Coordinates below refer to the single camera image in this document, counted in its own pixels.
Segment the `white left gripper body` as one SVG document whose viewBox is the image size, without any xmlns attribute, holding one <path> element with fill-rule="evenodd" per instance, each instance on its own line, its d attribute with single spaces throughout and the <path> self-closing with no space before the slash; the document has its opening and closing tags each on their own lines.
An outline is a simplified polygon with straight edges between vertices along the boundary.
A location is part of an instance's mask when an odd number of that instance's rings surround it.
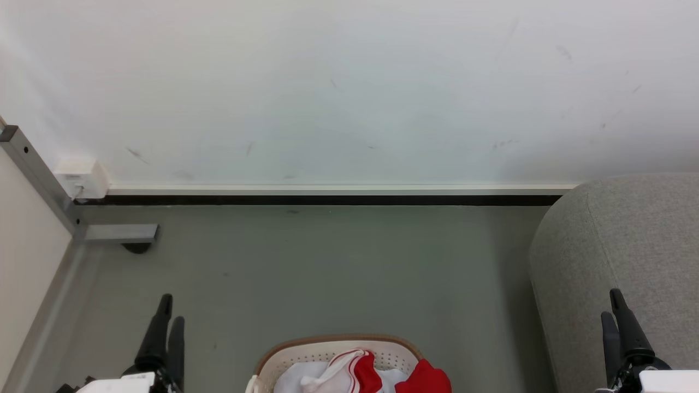
<svg viewBox="0 0 699 393">
<path fill-rule="evenodd" d="M 166 368 L 125 374 L 118 379 L 95 379 L 75 392 L 182 392 Z"/>
</svg>

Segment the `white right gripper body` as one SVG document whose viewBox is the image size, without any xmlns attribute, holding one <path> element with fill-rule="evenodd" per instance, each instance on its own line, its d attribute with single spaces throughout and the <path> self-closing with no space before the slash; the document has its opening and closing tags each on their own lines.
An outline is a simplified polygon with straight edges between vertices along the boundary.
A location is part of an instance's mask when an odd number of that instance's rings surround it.
<svg viewBox="0 0 699 393">
<path fill-rule="evenodd" d="M 698 370 L 671 369 L 656 356 L 629 356 L 596 392 L 698 392 Z"/>
</svg>

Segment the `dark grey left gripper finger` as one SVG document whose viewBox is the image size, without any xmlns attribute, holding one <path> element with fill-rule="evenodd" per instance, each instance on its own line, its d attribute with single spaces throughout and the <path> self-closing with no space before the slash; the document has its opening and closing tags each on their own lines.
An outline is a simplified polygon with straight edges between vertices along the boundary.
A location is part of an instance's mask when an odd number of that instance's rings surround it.
<svg viewBox="0 0 699 393">
<path fill-rule="evenodd" d="M 173 320 L 167 341 L 167 371 L 177 386 L 185 386 L 185 319 Z"/>
<path fill-rule="evenodd" d="M 138 370 L 157 370 L 167 365 L 168 324 L 172 307 L 172 294 L 164 294 L 135 357 L 135 368 Z"/>
</svg>

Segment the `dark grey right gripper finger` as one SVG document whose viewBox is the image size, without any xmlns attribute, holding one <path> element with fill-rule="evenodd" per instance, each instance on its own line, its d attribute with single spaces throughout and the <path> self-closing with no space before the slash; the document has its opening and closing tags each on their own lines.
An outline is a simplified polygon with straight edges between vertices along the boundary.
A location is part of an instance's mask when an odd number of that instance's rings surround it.
<svg viewBox="0 0 699 393">
<path fill-rule="evenodd" d="M 619 336 L 619 354 L 624 362 L 638 366 L 649 364 L 656 355 L 636 315 L 627 306 L 622 291 L 618 288 L 610 290 L 612 313 L 617 325 Z"/>
<path fill-rule="evenodd" d="M 605 359 L 605 374 L 607 383 L 615 383 L 620 368 L 623 365 L 621 353 L 621 336 L 615 317 L 619 311 L 601 313 L 602 346 Z"/>
</svg>

